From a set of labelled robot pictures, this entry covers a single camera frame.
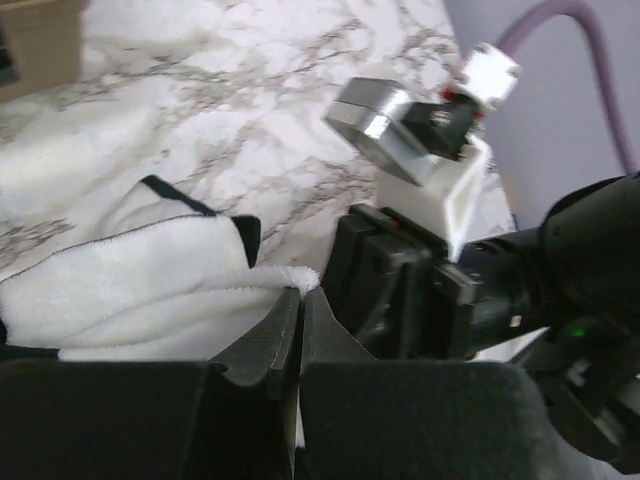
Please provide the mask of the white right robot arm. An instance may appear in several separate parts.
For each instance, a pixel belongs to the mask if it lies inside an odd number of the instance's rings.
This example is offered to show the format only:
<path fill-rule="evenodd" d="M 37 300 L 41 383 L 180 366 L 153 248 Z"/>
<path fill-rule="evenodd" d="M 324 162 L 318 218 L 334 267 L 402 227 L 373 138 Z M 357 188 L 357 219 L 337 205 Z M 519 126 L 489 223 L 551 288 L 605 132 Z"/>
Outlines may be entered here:
<path fill-rule="evenodd" d="M 354 205 L 322 286 L 337 320 L 382 359 L 470 360 L 531 332 L 514 355 L 558 432 L 623 474 L 639 469 L 639 177 L 574 191 L 542 224 L 466 244 L 397 209 Z"/>

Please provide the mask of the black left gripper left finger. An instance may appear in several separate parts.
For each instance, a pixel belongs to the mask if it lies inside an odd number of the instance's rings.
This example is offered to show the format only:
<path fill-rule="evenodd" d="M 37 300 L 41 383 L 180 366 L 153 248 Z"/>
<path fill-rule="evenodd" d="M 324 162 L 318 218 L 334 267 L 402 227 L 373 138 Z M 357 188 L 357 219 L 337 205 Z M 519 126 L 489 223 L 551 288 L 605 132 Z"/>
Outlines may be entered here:
<path fill-rule="evenodd" d="M 1 349 L 5 479 L 289 479 L 301 301 L 284 290 L 207 361 L 69 362 Z"/>

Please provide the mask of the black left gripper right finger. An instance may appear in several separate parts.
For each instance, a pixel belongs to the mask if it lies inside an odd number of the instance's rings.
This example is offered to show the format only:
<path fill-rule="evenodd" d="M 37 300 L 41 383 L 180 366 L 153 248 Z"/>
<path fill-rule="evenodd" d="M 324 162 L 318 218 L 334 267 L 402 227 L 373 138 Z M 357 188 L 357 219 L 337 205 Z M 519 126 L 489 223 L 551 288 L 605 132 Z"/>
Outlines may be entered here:
<path fill-rule="evenodd" d="M 304 302 L 300 408 L 312 479 L 566 479 L 535 384 L 500 363 L 382 361 Z"/>

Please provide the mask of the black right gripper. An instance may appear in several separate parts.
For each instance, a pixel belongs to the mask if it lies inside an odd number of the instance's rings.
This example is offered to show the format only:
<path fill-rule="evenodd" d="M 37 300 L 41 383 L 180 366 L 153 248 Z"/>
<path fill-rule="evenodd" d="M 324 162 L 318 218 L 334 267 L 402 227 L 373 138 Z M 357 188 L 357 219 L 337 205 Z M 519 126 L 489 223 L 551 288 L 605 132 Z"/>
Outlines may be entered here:
<path fill-rule="evenodd" d="M 462 359 L 530 330 L 524 258 L 510 237 L 447 258 L 439 237 L 389 208 L 353 205 L 322 287 L 338 322 L 378 359 Z"/>

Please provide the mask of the black white checkered pillowcase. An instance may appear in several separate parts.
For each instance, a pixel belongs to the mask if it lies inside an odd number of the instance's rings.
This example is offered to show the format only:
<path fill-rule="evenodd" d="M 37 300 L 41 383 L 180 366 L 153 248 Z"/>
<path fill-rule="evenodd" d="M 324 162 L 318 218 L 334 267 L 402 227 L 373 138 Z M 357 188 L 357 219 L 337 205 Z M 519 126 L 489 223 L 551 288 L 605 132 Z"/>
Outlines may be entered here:
<path fill-rule="evenodd" d="M 261 223 L 228 216 L 156 176 L 139 181 L 88 239 L 1 283 L 3 359 L 208 360 L 278 297 L 319 284 L 308 267 L 260 266 Z"/>

